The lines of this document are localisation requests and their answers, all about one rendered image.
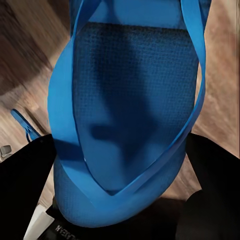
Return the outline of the sandal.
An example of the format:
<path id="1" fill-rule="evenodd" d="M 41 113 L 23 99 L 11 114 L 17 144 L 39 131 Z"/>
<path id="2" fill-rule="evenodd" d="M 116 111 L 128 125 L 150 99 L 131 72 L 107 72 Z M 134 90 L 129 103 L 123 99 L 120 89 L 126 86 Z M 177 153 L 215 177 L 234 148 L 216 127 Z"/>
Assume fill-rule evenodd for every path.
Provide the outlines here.
<path id="1" fill-rule="evenodd" d="M 23 117 L 23 115 L 20 112 L 18 112 L 16 109 L 13 108 L 10 110 L 10 113 L 19 122 L 19 124 L 21 124 L 21 126 L 25 129 L 26 139 L 28 143 L 30 143 L 31 141 L 34 141 L 37 138 L 42 137 L 35 130 L 35 128 L 30 125 L 30 123 L 25 119 L 25 117 Z"/>
<path id="2" fill-rule="evenodd" d="M 47 112 L 55 198 L 70 223 L 123 222 L 177 177 L 205 100 L 211 3 L 69 0 L 70 41 L 50 78 Z"/>

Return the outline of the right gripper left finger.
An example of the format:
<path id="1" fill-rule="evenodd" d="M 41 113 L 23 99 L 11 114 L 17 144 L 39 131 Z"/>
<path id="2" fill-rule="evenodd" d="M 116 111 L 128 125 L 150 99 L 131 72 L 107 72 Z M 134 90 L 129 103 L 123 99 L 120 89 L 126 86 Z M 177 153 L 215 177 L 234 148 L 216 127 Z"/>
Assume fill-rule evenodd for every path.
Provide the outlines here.
<path id="1" fill-rule="evenodd" d="M 54 164 L 52 134 L 0 161 L 0 240 L 23 240 Z"/>

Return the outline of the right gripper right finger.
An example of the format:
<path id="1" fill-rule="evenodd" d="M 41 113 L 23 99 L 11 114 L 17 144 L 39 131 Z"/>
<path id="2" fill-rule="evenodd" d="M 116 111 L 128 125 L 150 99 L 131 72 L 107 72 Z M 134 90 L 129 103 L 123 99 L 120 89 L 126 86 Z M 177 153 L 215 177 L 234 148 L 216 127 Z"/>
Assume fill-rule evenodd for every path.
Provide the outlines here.
<path id="1" fill-rule="evenodd" d="M 185 151 L 223 240 L 240 240 L 240 159 L 193 133 L 187 135 Z"/>

